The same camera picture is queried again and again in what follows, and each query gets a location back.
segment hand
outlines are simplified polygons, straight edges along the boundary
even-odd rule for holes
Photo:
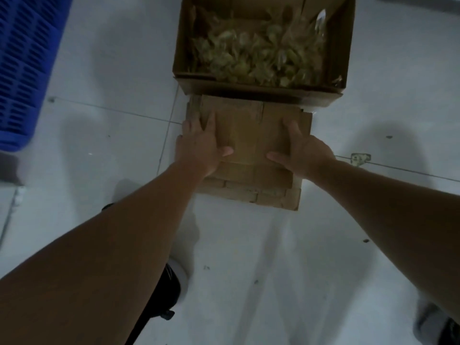
[[[211,113],[205,130],[198,118],[182,123],[182,135],[176,140],[176,162],[192,162],[203,168],[204,176],[214,173],[222,157],[233,154],[233,148],[217,148],[216,114]]]
[[[282,164],[297,177],[313,180],[321,167],[335,156],[329,146],[314,136],[304,137],[296,121],[284,120],[291,140],[291,155],[269,152],[267,158]]]

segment left hand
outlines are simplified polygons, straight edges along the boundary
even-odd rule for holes
[[[182,135],[176,140],[176,162],[191,162],[203,168],[205,177],[214,173],[222,157],[233,154],[233,148],[217,147],[216,114],[211,113],[205,130],[198,118],[182,123]]]

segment white tile floor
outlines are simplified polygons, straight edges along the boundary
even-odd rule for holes
[[[179,4],[74,0],[54,102],[18,153],[28,191],[0,276],[172,162],[187,102],[171,74]],[[365,165],[373,172],[460,194],[459,26],[459,15],[358,0],[349,87],[313,133],[337,155],[454,180]],[[307,182],[298,213],[197,195],[172,251],[191,274],[187,298],[137,344],[417,344],[417,292],[365,238]]]

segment right hand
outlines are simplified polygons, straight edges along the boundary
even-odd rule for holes
[[[335,156],[325,143],[314,136],[303,136],[296,121],[283,120],[289,131],[291,155],[271,151],[267,158],[282,164],[297,177],[315,179],[324,164],[335,160]]]

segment finger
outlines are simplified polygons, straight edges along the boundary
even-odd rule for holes
[[[182,122],[182,134],[186,135],[186,134],[190,133],[190,130],[191,130],[190,121],[189,120],[183,121]]]
[[[285,168],[289,169],[290,158],[288,155],[277,153],[275,151],[270,151],[267,154],[267,158],[273,162],[283,165]]]
[[[300,131],[297,121],[284,119],[283,122],[288,129],[291,143],[296,139],[302,138],[302,132]]]
[[[209,115],[209,118],[206,123],[206,132],[215,133],[216,132],[216,113],[212,112]]]
[[[200,119],[198,117],[192,119],[191,126],[192,133],[203,132],[203,129],[201,128]]]
[[[219,153],[221,154],[221,156],[225,157],[225,156],[229,156],[231,154],[233,154],[235,151],[233,150],[233,148],[231,146],[223,146],[219,149]]]

